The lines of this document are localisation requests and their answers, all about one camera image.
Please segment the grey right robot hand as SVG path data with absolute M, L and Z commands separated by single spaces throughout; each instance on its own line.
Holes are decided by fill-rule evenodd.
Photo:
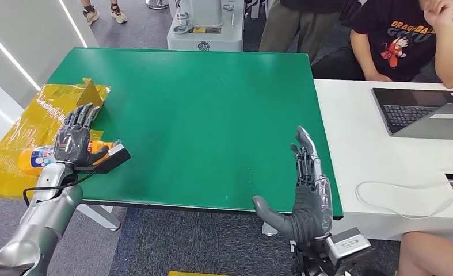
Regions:
M 329 179 L 309 133 L 296 130 L 299 146 L 291 144 L 296 167 L 295 200 L 289 216 L 271 209 L 260 195 L 252 197 L 256 215 L 289 240 L 309 243 L 330 234 L 333 222 Z

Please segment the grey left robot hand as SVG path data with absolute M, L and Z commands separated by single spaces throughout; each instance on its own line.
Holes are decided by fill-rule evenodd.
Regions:
M 56 133 L 54 157 L 59 162 L 70 162 L 76 167 L 92 166 L 103 158 L 109 150 L 104 145 L 96 152 L 88 150 L 90 142 L 90 127 L 100 107 L 91 102 L 77 106 L 63 121 Z

